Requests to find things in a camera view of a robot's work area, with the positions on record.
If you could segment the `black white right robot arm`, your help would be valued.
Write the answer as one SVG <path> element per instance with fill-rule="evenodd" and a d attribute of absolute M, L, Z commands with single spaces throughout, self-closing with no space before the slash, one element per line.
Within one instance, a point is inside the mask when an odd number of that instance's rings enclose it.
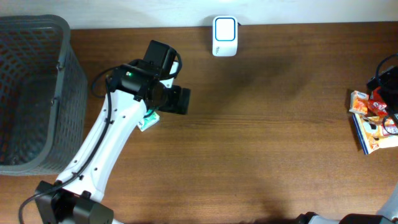
<path fill-rule="evenodd" d="M 351 94 L 349 111 L 353 113 L 355 130 L 366 155 L 397 146 L 397 67 L 391 66 L 383 72 L 381 67 L 380 63 L 367 83 L 369 95 L 359 91 Z M 397 223 L 397 189 L 375 215 L 351 213 L 341 220 L 331 220 L 308 212 L 299 215 L 295 223 Z"/>

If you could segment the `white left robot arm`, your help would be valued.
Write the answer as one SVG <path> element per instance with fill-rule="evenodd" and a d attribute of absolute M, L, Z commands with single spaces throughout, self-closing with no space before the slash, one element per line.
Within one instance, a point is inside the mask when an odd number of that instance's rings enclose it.
<path fill-rule="evenodd" d="M 152 40 L 142 59 L 108 69 L 102 110 L 69 165 L 50 184 L 41 181 L 31 200 L 42 223 L 116 223 L 101 203 L 111 171 L 131 133 L 156 111 L 187 114 L 190 90 L 174 85 L 182 58 Z"/>

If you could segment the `red Hacks candy bag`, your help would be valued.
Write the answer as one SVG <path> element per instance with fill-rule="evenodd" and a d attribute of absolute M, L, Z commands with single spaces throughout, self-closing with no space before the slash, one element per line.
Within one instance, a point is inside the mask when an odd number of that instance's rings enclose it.
<path fill-rule="evenodd" d="M 371 92 L 371 95 L 368 99 L 368 109 L 376 116 L 383 118 L 388 115 L 386 111 L 387 105 L 381 98 L 379 90 L 381 90 L 381 88 L 377 87 Z"/>

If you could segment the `orange tissue pack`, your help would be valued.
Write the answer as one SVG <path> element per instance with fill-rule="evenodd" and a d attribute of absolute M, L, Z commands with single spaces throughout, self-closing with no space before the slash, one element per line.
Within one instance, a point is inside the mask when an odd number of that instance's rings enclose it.
<path fill-rule="evenodd" d="M 349 112 L 355 114 L 366 115 L 368 113 L 369 95 L 360 91 L 353 91 L 351 93 L 351 101 Z"/>

